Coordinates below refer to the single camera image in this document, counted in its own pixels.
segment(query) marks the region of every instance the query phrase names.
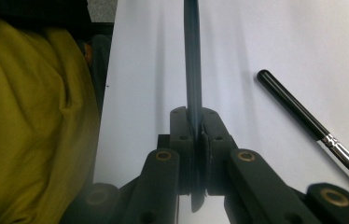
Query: floor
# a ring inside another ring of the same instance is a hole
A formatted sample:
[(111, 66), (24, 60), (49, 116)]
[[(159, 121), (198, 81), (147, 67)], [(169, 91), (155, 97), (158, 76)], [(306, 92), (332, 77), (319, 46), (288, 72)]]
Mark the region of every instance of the floor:
[(95, 22), (114, 22), (118, 0), (87, 0), (91, 20)]

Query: white table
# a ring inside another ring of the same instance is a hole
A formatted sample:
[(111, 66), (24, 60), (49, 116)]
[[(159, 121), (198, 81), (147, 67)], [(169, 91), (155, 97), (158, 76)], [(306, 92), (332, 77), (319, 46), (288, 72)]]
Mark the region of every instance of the white table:
[[(349, 180), (256, 81), (270, 70), (349, 149), (349, 0), (200, 1), (203, 106), (239, 147), (305, 192)], [(169, 112), (186, 105), (183, 1), (119, 1), (95, 181), (121, 187), (142, 170)], [(179, 223), (228, 223), (222, 197)]]

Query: dark cloth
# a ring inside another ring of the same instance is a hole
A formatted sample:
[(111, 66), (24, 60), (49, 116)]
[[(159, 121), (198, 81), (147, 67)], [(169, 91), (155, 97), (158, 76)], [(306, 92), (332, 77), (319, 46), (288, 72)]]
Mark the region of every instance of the dark cloth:
[(87, 0), (0, 0), (0, 17), (22, 25), (59, 25), (69, 30), (91, 26)]

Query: yellow cloth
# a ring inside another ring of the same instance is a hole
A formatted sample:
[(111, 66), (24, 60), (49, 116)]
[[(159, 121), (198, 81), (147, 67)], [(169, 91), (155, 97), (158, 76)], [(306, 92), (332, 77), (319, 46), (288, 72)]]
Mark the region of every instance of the yellow cloth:
[(72, 36), (0, 20), (0, 223), (58, 223), (88, 175), (98, 128)]

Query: silver ferrule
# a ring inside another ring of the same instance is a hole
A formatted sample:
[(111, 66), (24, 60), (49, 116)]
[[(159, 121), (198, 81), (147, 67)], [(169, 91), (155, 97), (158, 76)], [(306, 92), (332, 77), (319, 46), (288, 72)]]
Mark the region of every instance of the silver ferrule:
[(349, 151), (330, 133), (318, 141), (318, 144), (349, 176)]

